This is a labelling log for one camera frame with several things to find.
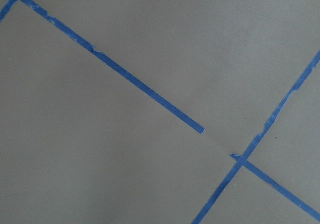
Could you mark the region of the blue tape strip short piece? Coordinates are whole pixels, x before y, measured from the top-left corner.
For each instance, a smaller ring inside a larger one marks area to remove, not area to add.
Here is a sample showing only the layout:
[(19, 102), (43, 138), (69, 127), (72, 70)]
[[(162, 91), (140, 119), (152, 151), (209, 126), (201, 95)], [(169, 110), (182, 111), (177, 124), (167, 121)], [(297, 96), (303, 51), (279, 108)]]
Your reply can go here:
[(256, 175), (258, 178), (263, 180), (265, 183), (270, 185), (273, 189), (275, 189), (278, 193), (280, 193), (282, 196), (287, 198), (289, 201), (291, 201), (294, 205), (299, 207), (301, 210), (303, 210), (305, 213), (310, 215), (312, 218), (320, 221), (320, 214), (315, 209), (313, 209), (311, 206), (306, 204), (304, 201), (302, 201), (300, 198), (298, 198), (296, 195), (294, 195), (292, 192), (290, 192), (285, 187), (278, 184), (274, 179), (272, 179), (269, 175), (264, 173), (261, 169), (256, 167), (254, 164), (252, 164), (249, 161), (245, 161), (243, 166), (248, 169), (250, 172), (252, 172), (254, 175)]

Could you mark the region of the blue tape strip right diagonal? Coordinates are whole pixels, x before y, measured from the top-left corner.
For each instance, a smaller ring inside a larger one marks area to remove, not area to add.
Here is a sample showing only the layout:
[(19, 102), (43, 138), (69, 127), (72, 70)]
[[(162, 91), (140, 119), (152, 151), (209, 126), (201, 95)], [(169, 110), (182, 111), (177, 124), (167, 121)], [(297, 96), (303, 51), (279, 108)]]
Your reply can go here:
[(268, 130), (274, 124), (274, 122), (276, 121), (279, 113), (281, 112), (282, 108), (284, 107), (285, 103), (290, 98), (291, 94), (293, 94), (295, 91), (299, 90), (299, 88), (303, 85), (305, 80), (311, 74), (312, 70), (317, 66), (318, 62), (320, 61), (320, 56), (319, 55), (320, 55), (320, 53), (317, 52), (316, 55), (314, 56), (314, 58), (311, 60), (311, 62), (308, 64), (308, 66), (305, 68), (305, 70), (302, 72), (300, 77), (296, 80), (296, 82), (293, 84), (293, 86), (290, 88), (290, 90), (287, 92), (287, 94), (284, 96), (284, 98), (281, 100), (281, 102), (278, 104), (278, 106), (275, 108), (275, 110), (271, 113), (271, 115), (266, 120), (266, 122), (265, 122), (265, 124), (263, 126), (262, 132), (258, 133), (254, 137), (254, 139), (251, 141), (251, 143), (245, 149), (244, 153), (236, 161), (234, 166), (230, 169), (228, 174), (224, 177), (222, 182), (219, 184), (219, 186), (216, 188), (216, 190), (210, 196), (210, 198), (208, 199), (206, 204), (199, 211), (199, 213), (197, 214), (195, 219), (192, 221), (193, 224), (201, 223), (201, 221), (204, 219), (206, 214), (213, 207), (213, 205), (215, 204), (215, 202), (217, 201), (219, 196), (223, 193), (223, 191), (228, 186), (228, 184), (236, 176), (238, 171), (244, 165), (245, 161), (248, 160), (249, 156), (254, 152), (255, 148), (258, 146), (258, 144), (263, 139), (265, 134), (268, 132)]

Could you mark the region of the blue tape strip long diagonal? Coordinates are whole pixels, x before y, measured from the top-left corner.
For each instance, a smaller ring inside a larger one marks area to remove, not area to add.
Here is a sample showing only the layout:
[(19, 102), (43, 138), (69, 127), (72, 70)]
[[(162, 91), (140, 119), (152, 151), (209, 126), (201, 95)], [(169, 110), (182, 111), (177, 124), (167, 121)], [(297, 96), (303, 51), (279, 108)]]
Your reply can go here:
[(34, 12), (39, 14), (41, 17), (43, 17), (45, 20), (47, 20), (49, 23), (54, 25), (57, 29), (62, 31), (64, 34), (66, 34), (69, 38), (71, 38), (73, 41), (75, 41), (77, 44), (82, 46), (84, 49), (89, 51), (91, 54), (93, 54), (96, 58), (104, 62), (108, 67), (110, 67), (112, 70), (117, 72), (119, 75), (121, 75), (123, 78), (128, 80), (131, 84), (133, 84), (135, 87), (140, 89), (142, 92), (144, 92), (146, 95), (148, 95), (150, 98), (152, 98), (154, 101), (159, 103), (161, 106), (163, 106), (165, 109), (167, 109), (169, 112), (173, 113), (175, 116), (177, 116), (179, 119), (181, 119), (183, 122), (185, 122), (188, 126), (193, 128), (195, 131), (197, 131), (200, 134), (203, 134), (205, 131), (205, 128), (196, 122), (194, 119), (192, 119), (190, 116), (188, 116), (186, 113), (182, 112), (180, 109), (175, 107), (172, 103), (170, 103), (167, 99), (163, 98), (161, 95), (159, 95), (157, 92), (155, 92), (153, 89), (151, 89), (149, 86), (147, 86), (145, 83), (140, 81), (137, 77), (135, 77), (133, 74), (131, 74), (129, 71), (124, 69), (122, 66), (117, 64), (115, 61), (113, 61), (111, 58), (109, 58), (106, 54), (103, 52), (97, 51), (95, 49), (95, 46), (88, 42), (86, 39), (81, 37), (79, 34), (77, 34), (75, 31), (73, 31), (70, 27), (65, 25), (62, 21), (60, 21), (58, 18), (50, 15), (47, 10), (45, 10), (43, 7), (41, 7), (38, 3), (36, 3), (33, 0), (18, 0), (24, 3), (26, 6), (31, 8)]

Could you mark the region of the blue tape strip corner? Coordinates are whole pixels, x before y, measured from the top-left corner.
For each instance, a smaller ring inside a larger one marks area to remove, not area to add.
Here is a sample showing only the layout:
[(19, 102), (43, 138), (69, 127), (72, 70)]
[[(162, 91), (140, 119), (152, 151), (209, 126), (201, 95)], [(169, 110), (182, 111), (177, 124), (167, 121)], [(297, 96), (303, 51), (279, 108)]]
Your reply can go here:
[(18, 0), (8, 0), (3, 8), (0, 10), (0, 21), (2, 21), (5, 16), (9, 13), (11, 10), (12, 6), (17, 2)]

